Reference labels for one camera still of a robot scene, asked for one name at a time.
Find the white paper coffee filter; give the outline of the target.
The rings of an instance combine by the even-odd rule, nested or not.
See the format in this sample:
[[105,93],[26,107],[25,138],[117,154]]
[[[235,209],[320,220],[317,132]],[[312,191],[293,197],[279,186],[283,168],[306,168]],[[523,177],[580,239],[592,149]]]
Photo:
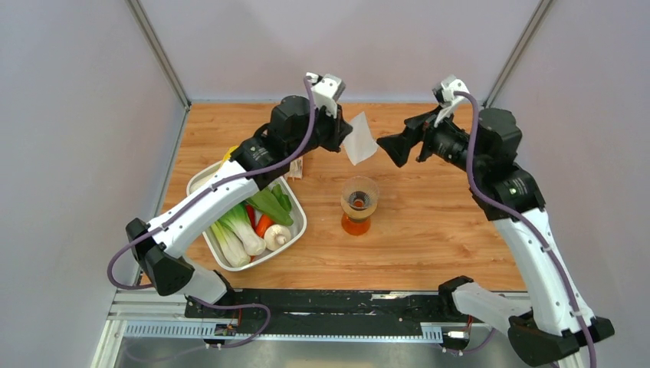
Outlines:
[[372,157],[379,145],[373,138],[369,123],[364,112],[358,114],[350,121],[353,131],[346,136],[343,147],[350,162],[356,166]]

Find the orange glass carafe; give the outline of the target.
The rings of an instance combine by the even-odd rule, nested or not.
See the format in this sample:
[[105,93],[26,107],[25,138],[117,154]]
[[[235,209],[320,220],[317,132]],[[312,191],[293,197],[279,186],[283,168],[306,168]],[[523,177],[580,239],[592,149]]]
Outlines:
[[343,230],[353,236],[360,236],[366,234],[371,226],[370,218],[352,218],[346,213],[342,215],[341,226]]

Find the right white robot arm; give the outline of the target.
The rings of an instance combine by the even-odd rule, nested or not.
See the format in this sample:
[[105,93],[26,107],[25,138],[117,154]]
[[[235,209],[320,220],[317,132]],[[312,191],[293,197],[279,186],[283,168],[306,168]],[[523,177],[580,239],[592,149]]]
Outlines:
[[470,132],[442,109],[408,118],[401,133],[378,139],[397,166],[420,145],[419,161],[438,156],[468,174],[473,198],[514,257],[527,288],[525,301],[507,299],[459,276],[438,288],[446,320],[476,318],[505,335],[515,353],[533,367],[581,367],[582,348],[614,334],[582,299],[553,239],[545,201],[534,177],[515,161],[522,133],[507,110],[487,108]]

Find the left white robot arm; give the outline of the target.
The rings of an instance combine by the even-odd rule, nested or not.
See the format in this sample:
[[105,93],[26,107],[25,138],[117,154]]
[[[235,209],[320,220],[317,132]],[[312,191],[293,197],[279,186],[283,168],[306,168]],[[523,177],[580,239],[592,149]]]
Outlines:
[[285,97],[200,189],[163,215],[126,225],[128,247],[149,286],[163,297],[198,297],[213,316],[228,316],[235,298],[227,281],[185,258],[186,250],[227,211],[287,173],[294,159],[318,147],[338,152],[352,130],[335,97]]

